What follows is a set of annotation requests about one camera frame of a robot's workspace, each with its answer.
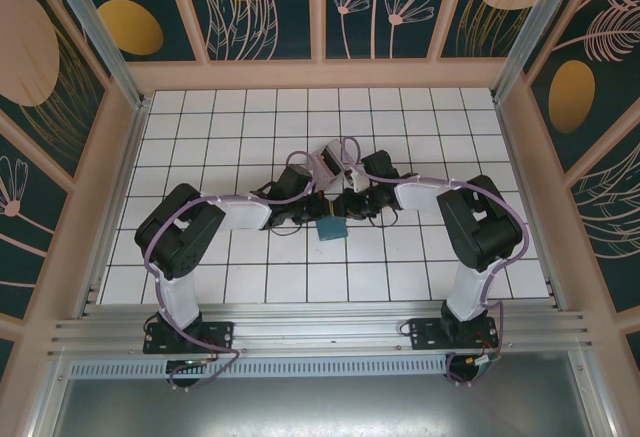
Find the blue leather card holder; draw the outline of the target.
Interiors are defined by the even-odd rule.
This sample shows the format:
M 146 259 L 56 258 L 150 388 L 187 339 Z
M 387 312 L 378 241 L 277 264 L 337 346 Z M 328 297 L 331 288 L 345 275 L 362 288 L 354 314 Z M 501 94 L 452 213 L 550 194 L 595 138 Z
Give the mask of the blue leather card holder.
M 347 219 L 338 216 L 326 216 L 315 222 L 318 239 L 321 242 L 344 239 L 348 236 Z

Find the clear acrylic card box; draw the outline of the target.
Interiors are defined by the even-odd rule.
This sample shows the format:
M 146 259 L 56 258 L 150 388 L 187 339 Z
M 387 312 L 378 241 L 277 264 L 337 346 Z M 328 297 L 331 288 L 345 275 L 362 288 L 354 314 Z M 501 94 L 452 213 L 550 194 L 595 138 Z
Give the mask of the clear acrylic card box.
M 327 191 L 338 184 L 351 182 L 352 169 L 339 140 L 330 141 L 313 152 L 312 156 L 315 162 L 313 176 L 317 190 Z

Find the black card stack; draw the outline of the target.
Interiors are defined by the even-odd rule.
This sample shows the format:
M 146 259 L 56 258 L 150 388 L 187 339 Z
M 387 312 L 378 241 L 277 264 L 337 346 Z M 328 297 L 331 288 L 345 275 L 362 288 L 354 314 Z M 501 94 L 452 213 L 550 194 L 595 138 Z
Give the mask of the black card stack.
M 341 161 L 340 151 L 335 151 L 332 145 L 326 145 L 320 151 L 320 157 L 323 165 L 331 170 L 336 176 L 344 172 L 344 165 Z

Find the aluminium extrusion base beam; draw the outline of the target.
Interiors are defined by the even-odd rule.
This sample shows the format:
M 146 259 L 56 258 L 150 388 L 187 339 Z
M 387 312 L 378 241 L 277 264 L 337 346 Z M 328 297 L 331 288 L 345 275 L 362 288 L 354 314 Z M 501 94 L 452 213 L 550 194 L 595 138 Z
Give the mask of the aluminium extrusion base beam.
M 400 325 L 437 318 L 438 301 L 293 304 L 205 304 L 204 319 L 230 321 L 233 346 L 246 357 L 391 355 L 411 349 Z M 153 305 L 89 305 L 80 319 L 56 323 L 47 351 L 68 358 L 121 358 L 142 354 L 144 321 Z M 509 300 L 504 305 L 506 352 L 578 350 L 594 339 L 577 311 L 553 300 Z

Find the grey metal sheet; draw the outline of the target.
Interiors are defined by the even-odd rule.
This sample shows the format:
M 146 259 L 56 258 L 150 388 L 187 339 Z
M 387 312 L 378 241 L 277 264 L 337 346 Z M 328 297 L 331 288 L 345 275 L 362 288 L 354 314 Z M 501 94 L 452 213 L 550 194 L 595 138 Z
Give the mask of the grey metal sheet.
M 456 387 L 439 376 L 73 380 L 37 437 L 619 437 L 563 371 Z

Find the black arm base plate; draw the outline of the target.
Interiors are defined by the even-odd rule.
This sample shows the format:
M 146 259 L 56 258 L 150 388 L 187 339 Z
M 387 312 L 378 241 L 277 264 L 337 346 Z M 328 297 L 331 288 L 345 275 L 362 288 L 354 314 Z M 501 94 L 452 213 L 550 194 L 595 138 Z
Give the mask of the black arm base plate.
M 499 344 L 495 320 L 480 316 L 473 321 L 446 323 L 444 318 L 415 318 L 408 321 L 413 350 L 481 350 Z
M 142 351 L 147 355 L 160 354 L 197 354 L 210 351 L 215 345 L 230 349 L 233 342 L 234 324 L 232 322 L 200 322 L 184 330 L 192 339 L 204 342 L 206 347 L 192 342 L 180 335 L 165 321 L 149 323 L 145 330 Z

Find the aluminium corner post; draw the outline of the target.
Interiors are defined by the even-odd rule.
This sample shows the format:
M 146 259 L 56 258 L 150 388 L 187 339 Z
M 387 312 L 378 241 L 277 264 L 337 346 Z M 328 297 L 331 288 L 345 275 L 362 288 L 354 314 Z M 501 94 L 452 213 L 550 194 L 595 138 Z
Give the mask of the aluminium corner post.
M 110 36 L 103 20 L 92 0 L 66 0 L 78 18 L 89 39 L 94 43 L 98 54 L 111 72 L 127 101 L 136 109 L 145 104 L 145 95 L 141 92 L 120 50 Z
M 551 22 L 562 2 L 563 0 L 534 0 L 534 5 L 491 88 L 492 100 L 496 107 L 499 107 L 508 97 L 536 45 L 551 27 Z

